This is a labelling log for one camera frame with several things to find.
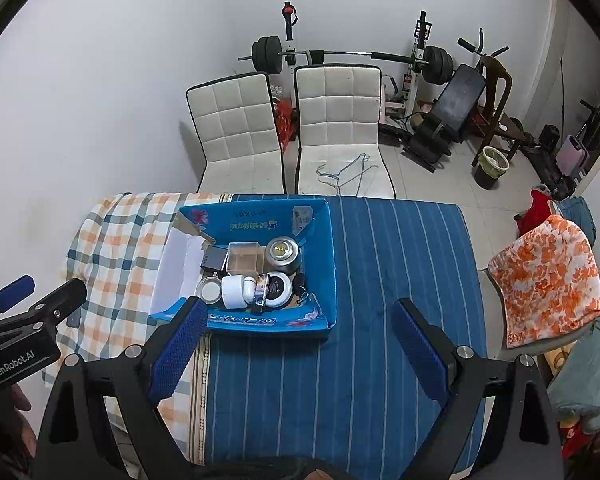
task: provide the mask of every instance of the metal bolt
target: metal bolt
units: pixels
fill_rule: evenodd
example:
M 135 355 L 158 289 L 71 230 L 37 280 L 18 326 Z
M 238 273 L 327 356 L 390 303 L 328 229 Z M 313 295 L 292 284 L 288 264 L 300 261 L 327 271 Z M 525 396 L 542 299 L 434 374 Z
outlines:
M 519 359 L 520 362 L 525 366 L 533 366 L 534 364 L 536 364 L 534 359 L 528 354 L 520 354 Z
M 67 366 L 75 366 L 78 364 L 79 361 L 80 358 L 78 357 L 78 354 L 70 354 L 64 358 L 64 364 L 66 364 Z
M 471 359 L 474 356 L 474 349 L 470 346 L 462 345 L 456 348 L 456 353 L 462 359 Z
M 125 355 L 127 357 L 138 357 L 141 353 L 142 347 L 140 345 L 131 345 L 125 349 Z

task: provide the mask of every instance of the blue textured grip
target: blue textured grip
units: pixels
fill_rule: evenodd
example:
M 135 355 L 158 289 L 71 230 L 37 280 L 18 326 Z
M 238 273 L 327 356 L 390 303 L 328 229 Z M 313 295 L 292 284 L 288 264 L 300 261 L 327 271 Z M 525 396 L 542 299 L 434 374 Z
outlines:
M 402 351 L 407 355 L 427 397 L 444 406 L 449 396 L 446 367 L 400 301 L 392 306 L 391 323 Z
M 148 398 L 154 406 L 173 395 L 205 330 L 206 303 L 197 300 L 152 367 Z
M 27 296 L 33 294 L 35 286 L 33 278 L 25 274 L 2 288 L 0 290 L 0 313 L 7 312 L 12 306 L 17 305 Z

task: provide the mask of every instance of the barbell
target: barbell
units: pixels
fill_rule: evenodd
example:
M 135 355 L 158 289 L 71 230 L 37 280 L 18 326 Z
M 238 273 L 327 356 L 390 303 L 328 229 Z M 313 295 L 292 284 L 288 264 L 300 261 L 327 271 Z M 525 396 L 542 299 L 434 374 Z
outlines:
M 283 59 L 287 57 L 294 64 L 294 56 L 306 56 L 309 64 L 319 64 L 324 61 L 325 54 L 346 54 L 348 56 L 369 56 L 371 59 L 396 61 L 420 66 L 422 78 L 427 83 L 443 85 L 451 79 L 454 72 L 454 62 L 443 48 L 428 45 L 424 48 L 422 59 L 410 56 L 399 56 L 385 52 L 350 52 L 346 50 L 282 50 L 282 43 L 277 36 L 263 36 L 251 45 L 251 55 L 239 57 L 238 61 L 251 59 L 253 67 L 258 72 L 279 74 L 282 72 Z

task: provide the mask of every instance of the orange and white cloth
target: orange and white cloth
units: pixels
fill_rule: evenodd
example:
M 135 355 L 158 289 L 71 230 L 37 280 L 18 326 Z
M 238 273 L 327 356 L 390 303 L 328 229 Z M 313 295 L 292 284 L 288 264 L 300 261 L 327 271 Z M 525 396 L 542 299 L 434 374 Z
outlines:
M 504 299 L 508 348 L 567 334 L 600 315 L 589 241 L 560 216 L 549 216 L 496 254 L 488 271 Z

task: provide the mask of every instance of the transparent plastic container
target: transparent plastic container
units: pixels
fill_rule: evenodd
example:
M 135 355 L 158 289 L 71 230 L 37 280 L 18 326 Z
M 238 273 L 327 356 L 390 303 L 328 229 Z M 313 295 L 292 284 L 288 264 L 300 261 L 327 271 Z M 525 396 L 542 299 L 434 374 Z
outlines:
M 264 247 L 257 242 L 231 242 L 226 260 L 226 272 L 257 278 L 264 268 Z

